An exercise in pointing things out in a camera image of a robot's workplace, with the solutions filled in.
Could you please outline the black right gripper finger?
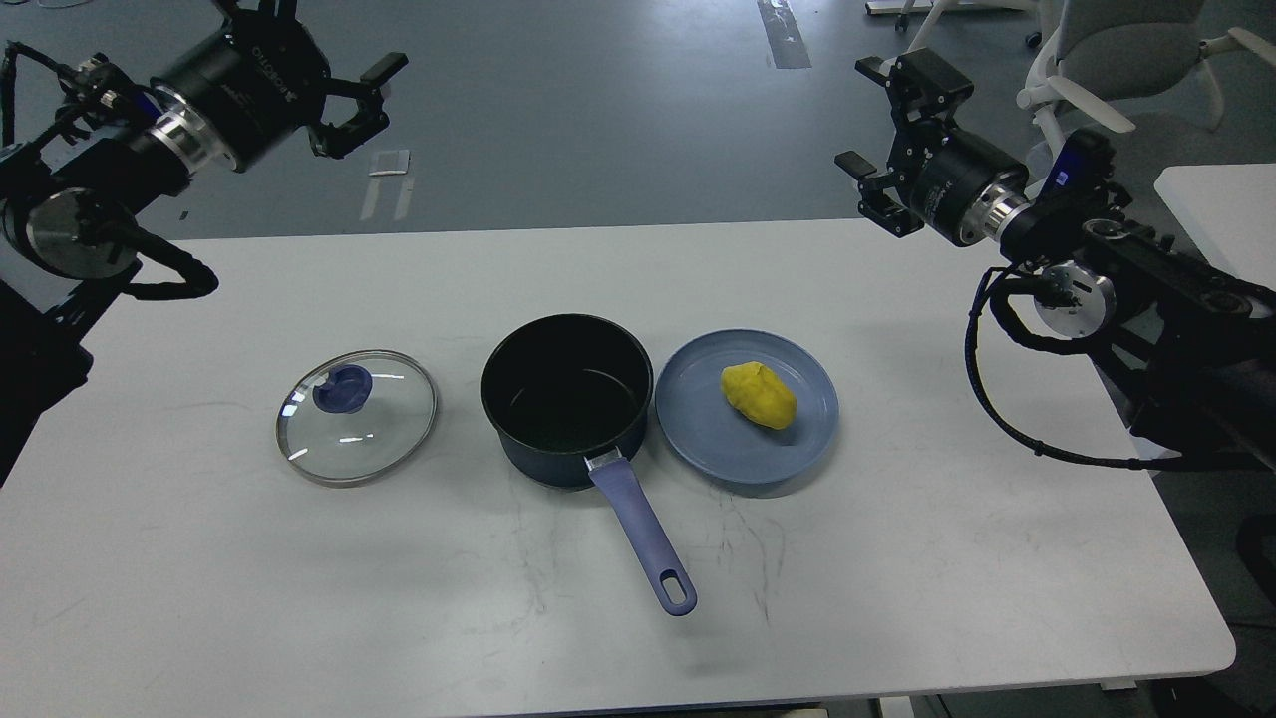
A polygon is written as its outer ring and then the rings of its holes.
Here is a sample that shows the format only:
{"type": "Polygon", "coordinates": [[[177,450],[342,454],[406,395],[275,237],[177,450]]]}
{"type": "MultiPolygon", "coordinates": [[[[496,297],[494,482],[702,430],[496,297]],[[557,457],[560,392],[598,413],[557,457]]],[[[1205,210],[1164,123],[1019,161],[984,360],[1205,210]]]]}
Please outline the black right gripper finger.
{"type": "Polygon", "coordinates": [[[855,181],[857,212],[864,218],[896,237],[903,237],[921,230],[921,218],[887,194],[891,189],[903,187],[900,173],[879,173],[877,167],[859,156],[856,150],[846,150],[835,156],[835,166],[855,181]]]}
{"type": "Polygon", "coordinates": [[[958,129],[957,108],[975,91],[966,74],[929,47],[889,59],[864,56],[855,69],[887,92],[894,158],[920,161],[939,150],[958,129]]]}

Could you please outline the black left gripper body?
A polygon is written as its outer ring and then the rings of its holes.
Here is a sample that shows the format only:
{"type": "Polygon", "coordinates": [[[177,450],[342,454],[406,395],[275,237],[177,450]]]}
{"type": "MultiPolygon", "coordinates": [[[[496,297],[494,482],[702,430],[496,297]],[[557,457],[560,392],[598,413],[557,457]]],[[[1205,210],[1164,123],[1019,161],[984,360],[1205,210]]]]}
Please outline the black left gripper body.
{"type": "Polygon", "coordinates": [[[195,108],[237,173],[318,122],[329,62],[296,20],[227,20],[160,70],[152,85],[195,108]]]}

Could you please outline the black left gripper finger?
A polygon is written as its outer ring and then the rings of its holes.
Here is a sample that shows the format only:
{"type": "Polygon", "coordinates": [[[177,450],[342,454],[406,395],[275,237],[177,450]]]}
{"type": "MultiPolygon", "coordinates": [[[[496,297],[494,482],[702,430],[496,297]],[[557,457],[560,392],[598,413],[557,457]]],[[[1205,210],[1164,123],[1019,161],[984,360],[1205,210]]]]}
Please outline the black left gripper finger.
{"type": "Polygon", "coordinates": [[[384,110],[387,85],[396,74],[410,64],[406,54],[387,54],[373,68],[365,70],[356,82],[323,77],[318,85],[318,108],[308,120],[310,149],[316,158],[345,159],[352,150],[389,128],[384,110]],[[324,122],[328,99],[350,99],[353,114],[346,122],[324,122]]]}
{"type": "Polygon", "coordinates": [[[296,31],[297,1],[256,1],[255,6],[242,6],[241,1],[214,1],[223,34],[286,34],[296,31]]]}

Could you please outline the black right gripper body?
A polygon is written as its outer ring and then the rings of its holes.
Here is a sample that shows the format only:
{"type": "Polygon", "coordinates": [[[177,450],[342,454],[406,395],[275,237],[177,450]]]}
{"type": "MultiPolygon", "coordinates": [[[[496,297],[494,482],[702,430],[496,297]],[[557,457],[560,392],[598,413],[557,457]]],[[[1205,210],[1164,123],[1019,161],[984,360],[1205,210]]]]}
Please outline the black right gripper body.
{"type": "Polygon", "coordinates": [[[923,223],[958,247],[1000,231],[1025,207],[1028,172],[974,133],[954,129],[923,154],[917,173],[905,182],[902,199],[923,223]]]}

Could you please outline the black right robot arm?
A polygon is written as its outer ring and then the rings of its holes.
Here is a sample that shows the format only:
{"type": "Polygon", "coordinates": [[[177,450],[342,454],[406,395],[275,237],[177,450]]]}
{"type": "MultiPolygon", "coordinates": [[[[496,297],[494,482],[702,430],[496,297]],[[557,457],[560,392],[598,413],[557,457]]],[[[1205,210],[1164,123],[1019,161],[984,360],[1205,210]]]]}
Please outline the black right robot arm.
{"type": "Polygon", "coordinates": [[[1215,472],[1273,469],[1273,289],[1176,250],[1125,217],[1108,136],[1067,136],[1028,195],[1025,165],[958,126],[974,83],[928,48],[855,68],[886,91],[894,138],[886,170],[857,152],[835,165],[857,185],[857,212],[903,237],[930,228],[958,247],[994,242],[1003,267],[977,284],[963,360],[979,406],[1039,457],[1086,467],[1215,472]],[[1016,429],[977,363],[980,321],[1035,353],[1085,356],[1125,400],[1131,435],[1161,459],[1088,457],[1016,429]]]}

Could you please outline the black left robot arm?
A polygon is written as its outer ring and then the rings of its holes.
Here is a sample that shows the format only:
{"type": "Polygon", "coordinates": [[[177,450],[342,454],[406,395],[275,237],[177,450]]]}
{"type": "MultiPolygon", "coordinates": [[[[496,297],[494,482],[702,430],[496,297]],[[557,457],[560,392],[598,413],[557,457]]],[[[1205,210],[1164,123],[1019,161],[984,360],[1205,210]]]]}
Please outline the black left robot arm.
{"type": "Polygon", "coordinates": [[[219,28],[145,85],[105,54],[78,65],[3,46],[3,241],[42,274],[70,281],[40,309],[3,282],[3,474],[41,414],[91,376],[83,339],[120,296],[204,298],[213,269],[142,228],[138,214],[186,191],[205,165],[245,173],[305,129],[314,156],[342,159],[389,128],[387,54],[356,79],[333,77],[296,3],[214,3],[219,28]]]}

